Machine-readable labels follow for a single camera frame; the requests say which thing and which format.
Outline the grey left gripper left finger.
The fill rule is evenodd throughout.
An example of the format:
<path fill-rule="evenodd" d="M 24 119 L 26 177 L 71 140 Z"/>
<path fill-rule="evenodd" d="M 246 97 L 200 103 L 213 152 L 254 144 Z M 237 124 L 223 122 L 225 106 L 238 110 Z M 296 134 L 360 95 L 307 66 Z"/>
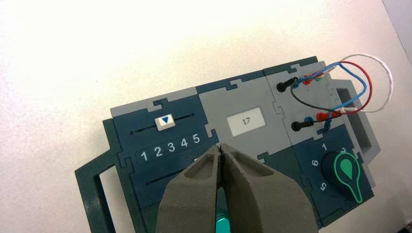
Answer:
<path fill-rule="evenodd" d="M 213 233 L 221 152 L 212 146 L 166 186 L 157 214 L 157 233 Z"/>

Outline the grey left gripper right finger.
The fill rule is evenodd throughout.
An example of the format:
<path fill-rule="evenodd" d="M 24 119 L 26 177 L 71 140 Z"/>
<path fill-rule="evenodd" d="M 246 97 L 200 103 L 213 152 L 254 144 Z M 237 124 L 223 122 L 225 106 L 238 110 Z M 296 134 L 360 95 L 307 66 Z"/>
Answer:
<path fill-rule="evenodd" d="M 313 206 L 294 179 L 228 144 L 221 154 L 231 232 L 318 232 Z"/>

